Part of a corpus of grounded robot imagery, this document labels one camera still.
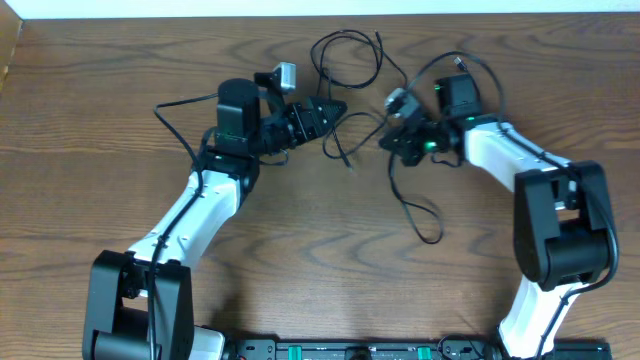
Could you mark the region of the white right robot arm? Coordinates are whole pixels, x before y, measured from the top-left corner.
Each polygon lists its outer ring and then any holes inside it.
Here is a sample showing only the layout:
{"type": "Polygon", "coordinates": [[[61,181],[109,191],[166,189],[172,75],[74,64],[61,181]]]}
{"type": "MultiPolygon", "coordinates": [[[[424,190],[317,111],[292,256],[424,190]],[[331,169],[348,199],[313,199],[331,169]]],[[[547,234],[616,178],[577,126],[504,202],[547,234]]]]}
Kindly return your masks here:
{"type": "Polygon", "coordinates": [[[379,142],[407,167],[453,152],[500,182],[514,196],[513,246],[522,279],[498,326],[500,350],[510,359],[541,359],[575,299],[608,284],[619,266],[619,245],[607,180],[594,161],[552,155],[483,109],[469,74],[434,84],[440,117],[407,88],[385,101],[401,125],[379,142]]]}

